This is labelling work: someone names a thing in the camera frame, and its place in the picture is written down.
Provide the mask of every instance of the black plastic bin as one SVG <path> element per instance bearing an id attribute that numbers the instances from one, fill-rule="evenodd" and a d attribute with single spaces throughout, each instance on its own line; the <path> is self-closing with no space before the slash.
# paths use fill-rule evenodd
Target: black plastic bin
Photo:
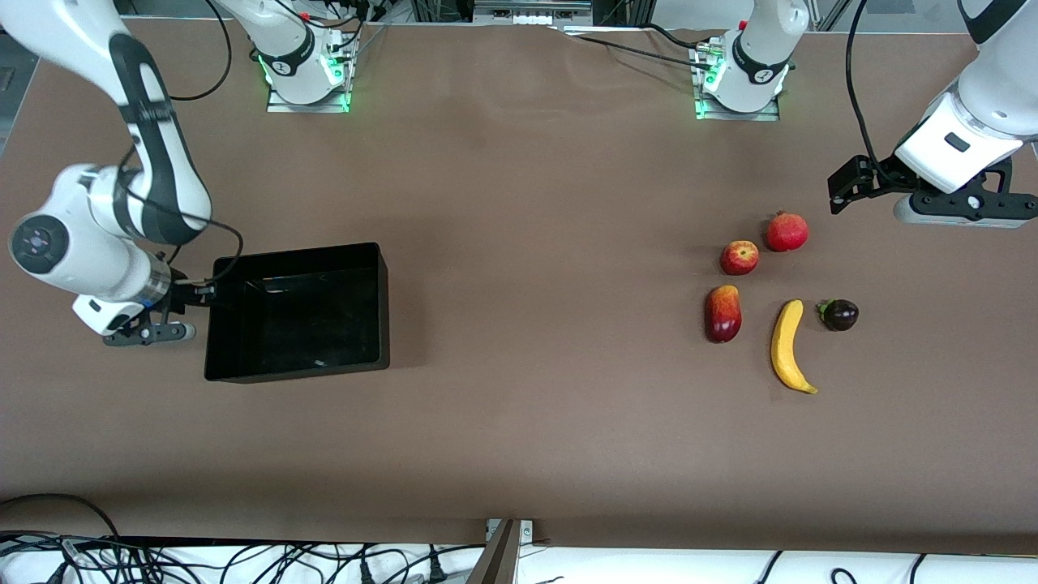
<path id="1" fill-rule="evenodd" d="M 230 257 L 213 263 L 220 272 Z M 206 379 L 254 384 L 389 367 L 377 243 L 242 255 L 216 283 Z"/>

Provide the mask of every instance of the power cable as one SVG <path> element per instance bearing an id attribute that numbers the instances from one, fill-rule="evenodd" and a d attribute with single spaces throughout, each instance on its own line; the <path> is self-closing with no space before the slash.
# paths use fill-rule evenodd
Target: power cable
<path id="1" fill-rule="evenodd" d="M 386 578 L 385 580 L 383 580 L 382 584 L 390 584 L 393 580 L 397 579 L 397 577 L 399 577 L 399 576 L 401 576 L 403 574 L 408 574 L 412 567 L 414 567 L 414 566 L 416 566 L 416 565 L 418 565 L 418 564 L 420 564 L 422 562 L 429 561 L 429 559 L 432 558 L 433 555 L 442 556 L 443 554 L 449 554 L 452 552 L 460 552 L 462 550 L 475 550 L 476 548 L 486 548 L 486 546 L 481 546 L 481 545 L 456 546 L 454 548 L 447 548 L 446 550 L 440 550 L 440 551 L 436 552 L 435 554 L 428 554 L 428 555 L 422 556 L 422 557 L 414 560 L 413 562 L 405 565 L 404 567 L 400 568 L 399 571 L 397 571 L 395 574 L 393 574 L 389 578 Z"/>
<path id="2" fill-rule="evenodd" d="M 778 556 L 781 556 L 782 553 L 783 551 L 778 550 L 774 554 L 771 554 L 771 559 L 769 559 L 767 565 L 764 566 L 764 573 L 761 574 L 761 578 L 757 581 L 757 584 L 764 584 L 768 581 L 768 577 L 771 576 L 771 568 L 775 566 L 775 562 L 778 561 Z"/>
<path id="3" fill-rule="evenodd" d="M 869 130 L 866 128 L 865 115 L 862 113 L 862 107 L 857 103 L 857 94 L 854 92 L 854 79 L 851 75 L 851 62 L 853 61 L 854 52 L 854 35 L 857 33 L 857 25 L 862 20 L 862 12 L 865 11 L 865 5 L 868 4 L 868 2 L 869 0 L 862 0 L 858 2 L 857 9 L 854 11 L 854 19 L 850 22 L 850 30 L 847 32 L 847 51 L 844 54 L 844 75 L 847 81 L 847 96 L 850 98 L 850 107 L 854 110 L 854 118 L 857 119 L 857 128 L 862 132 L 862 141 L 865 142 L 865 150 L 872 160 L 872 164 L 873 167 L 875 167 L 876 172 L 878 172 L 883 179 L 892 185 L 910 187 L 911 185 L 895 180 L 886 172 L 886 169 L 879 163 L 879 159 L 876 158 L 876 151 L 872 147 L 872 139 L 869 137 Z"/>
<path id="4" fill-rule="evenodd" d="M 122 160 L 119 161 L 119 164 L 117 166 L 117 168 L 118 168 L 118 174 L 117 174 L 117 176 L 118 176 L 118 179 L 119 179 L 119 186 L 121 186 L 122 189 L 126 190 L 128 196 L 130 196 L 131 198 L 134 198 L 136 200 L 139 200 L 143 204 L 146 204 L 146 205 L 153 206 L 155 208 L 158 208 L 158 210 L 162 211 L 163 213 L 166 213 L 166 214 L 169 214 L 169 215 L 179 215 L 179 216 L 184 217 L 184 218 L 193 219 L 195 221 L 201 221 L 201 222 L 206 223 L 207 225 L 213 225 L 214 227 L 222 228 L 222 229 L 230 232 L 231 234 L 234 234 L 238 239 L 238 248 L 235 250 L 234 256 L 231 256 L 230 261 L 222 270 L 220 270 L 220 273 L 215 274 L 215 275 L 213 275 L 213 277 L 208 277 L 208 278 L 176 280 L 176 281 L 174 281 L 174 283 L 215 283 L 216 281 L 219 281 L 220 278 L 222 278 L 223 276 L 225 276 L 228 273 L 230 273 L 230 270 L 235 269 L 235 265 L 238 262 L 238 259 L 242 256 L 242 251 L 245 249 L 245 238 L 242 235 L 242 231 L 238 230 L 237 228 L 235 228 L 235 227 L 233 227 L 233 226 L 230 226 L 230 225 L 228 225 L 226 223 L 222 223 L 222 222 L 214 220 L 214 219 L 209 219 L 209 218 L 206 218 L 206 217 L 200 217 L 198 215 L 193 215 L 191 213 L 185 213 L 184 211 L 180 211 L 177 208 L 170 208 L 169 206 L 166 206 L 165 204 L 162 204 L 160 202 L 156 202 L 156 201 L 152 200 L 151 198 L 145 198 L 145 197 L 143 197 L 143 196 L 141 196 L 141 195 L 133 192 L 130 189 L 130 185 L 126 184 L 126 180 L 125 180 L 126 172 L 124 172 L 124 169 L 126 168 L 127 162 L 129 162 L 130 158 L 133 156 L 134 149 L 135 149 L 135 146 L 130 146 L 130 149 L 128 149 L 127 152 L 126 152 L 126 155 L 122 156 Z"/>
<path id="5" fill-rule="evenodd" d="M 223 43 L 227 49 L 227 62 L 226 64 L 223 65 L 223 74 L 220 75 L 220 79 L 218 79 L 216 83 L 213 84 L 212 87 L 206 89 L 204 91 L 198 94 L 188 95 L 185 98 L 169 95 L 169 99 L 173 100 L 174 102 L 193 102 L 195 100 L 208 98 L 209 95 L 212 95 L 217 89 L 219 89 L 221 85 L 223 85 L 223 82 L 227 80 L 227 75 L 230 74 L 230 63 L 234 61 L 235 55 L 230 48 L 230 34 L 227 32 L 227 24 L 223 22 L 223 17 L 220 15 L 220 10 L 216 9 L 216 5 L 213 4 L 212 0 L 206 0 L 206 3 L 209 4 L 209 8 L 213 10 L 213 15 L 216 16 L 217 22 L 220 23 L 220 30 L 223 31 Z"/>
<path id="6" fill-rule="evenodd" d="M 350 17 L 348 19 L 340 20 L 340 21 L 338 21 L 336 23 L 325 24 L 323 22 L 318 22 L 318 21 L 316 21 L 313 19 L 310 19 L 310 18 L 307 18 L 307 17 L 304 17 L 304 16 L 300 15 L 299 12 L 297 12 L 297 11 L 293 10 L 292 8 L 290 8 L 281 0 L 274 0 L 274 2 L 277 3 L 279 6 L 281 6 L 282 8 L 284 8 L 285 10 L 288 10 L 289 12 L 291 12 L 293 16 L 295 16 L 303 24 L 305 24 L 307 26 L 312 26 L 315 28 L 338 28 L 338 27 L 340 27 L 340 26 L 343 26 L 345 24 L 349 24 L 349 23 L 351 23 L 351 22 L 353 22 L 355 20 L 358 20 L 356 16 L 353 16 L 353 17 Z"/>
<path id="7" fill-rule="evenodd" d="M 622 51 L 628 51 L 630 53 L 634 53 L 634 54 L 637 54 L 637 55 L 644 55 L 644 56 L 647 56 L 647 57 L 652 57 L 654 59 L 659 59 L 659 60 L 668 61 L 668 62 L 675 62 L 675 63 L 678 63 L 678 64 L 683 64 L 683 65 L 686 65 L 686 66 L 691 66 L 693 68 L 702 68 L 704 71 L 710 68 L 710 65 L 708 65 L 707 63 L 692 62 L 692 61 L 687 60 L 687 59 L 677 59 L 677 58 L 674 58 L 674 57 L 668 57 L 666 55 L 660 55 L 660 54 L 657 54 L 657 53 L 651 53 L 649 51 L 643 51 L 641 49 L 635 49 L 633 47 L 628 47 L 626 45 L 618 45 L 617 43 L 611 43 L 609 40 L 602 40 L 601 38 L 592 38 L 591 36 L 584 36 L 582 34 L 577 34 L 575 36 L 577 38 L 581 39 L 581 40 L 586 40 L 588 43 L 595 43 L 596 45 L 604 45 L 606 47 L 612 47 L 613 49 L 620 49 Z"/>

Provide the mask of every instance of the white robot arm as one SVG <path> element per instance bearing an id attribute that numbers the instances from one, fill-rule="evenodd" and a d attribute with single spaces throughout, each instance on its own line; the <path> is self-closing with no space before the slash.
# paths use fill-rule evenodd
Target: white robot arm
<path id="1" fill-rule="evenodd" d="M 109 0 L 39 0 L 31 7 L 0 0 L 0 23 L 30 51 L 105 91 L 140 157 L 140 170 L 65 168 L 9 241 L 26 272 L 78 295 L 76 313 L 110 335 L 161 300 L 170 284 L 169 267 L 133 240 L 190 242 L 210 217 L 209 193 L 152 55 Z"/>
<path id="2" fill-rule="evenodd" d="M 304 23 L 276 0 L 216 0 L 235 16 L 256 47 L 271 87 L 284 101 L 311 104 L 345 80 L 343 32 Z"/>
<path id="3" fill-rule="evenodd" d="M 894 156 L 855 156 L 829 176 L 832 214 L 861 198 L 906 192 L 894 207 L 905 222 L 1017 227 L 1038 217 L 1038 197 L 1010 191 L 1010 156 L 1038 138 L 1038 0 L 958 2 L 977 58 Z M 994 190 L 985 188 L 991 176 Z"/>
<path id="4" fill-rule="evenodd" d="M 1038 137 L 1038 2 L 959 0 L 959 8 L 980 53 L 895 150 L 946 193 Z"/>
<path id="5" fill-rule="evenodd" d="M 721 36 L 722 66 L 703 89 L 733 111 L 764 108 L 782 90 L 789 58 L 809 21 L 803 0 L 755 0 L 745 27 Z"/>

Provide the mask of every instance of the apple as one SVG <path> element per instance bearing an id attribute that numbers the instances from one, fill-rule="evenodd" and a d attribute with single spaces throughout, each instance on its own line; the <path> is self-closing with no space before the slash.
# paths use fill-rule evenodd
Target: apple
<path id="1" fill-rule="evenodd" d="M 808 221 L 796 213 L 778 213 L 768 223 L 767 244 L 774 251 L 792 251 L 808 241 Z"/>
<path id="2" fill-rule="evenodd" d="M 714 343 L 727 343 L 735 339 L 740 327 L 739 289 L 732 284 L 714 287 L 707 298 L 707 337 Z"/>
<path id="3" fill-rule="evenodd" d="M 757 267 L 761 252 L 753 241 L 733 241 L 720 254 L 720 269 L 728 275 L 745 275 Z"/>

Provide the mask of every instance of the yellow banana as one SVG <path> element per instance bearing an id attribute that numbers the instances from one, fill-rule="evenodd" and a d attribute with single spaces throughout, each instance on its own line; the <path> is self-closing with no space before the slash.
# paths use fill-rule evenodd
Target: yellow banana
<path id="1" fill-rule="evenodd" d="M 793 341 L 796 339 L 796 329 L 800 326 L 802 317 L 803 303 L 800 301 L 790 301 L 782 308 L 774 334 L 771 336 L 771 367 L 787 388 L 805 394 L 816 394 L 818 390 L 803 378 L 793 355 Z"/>

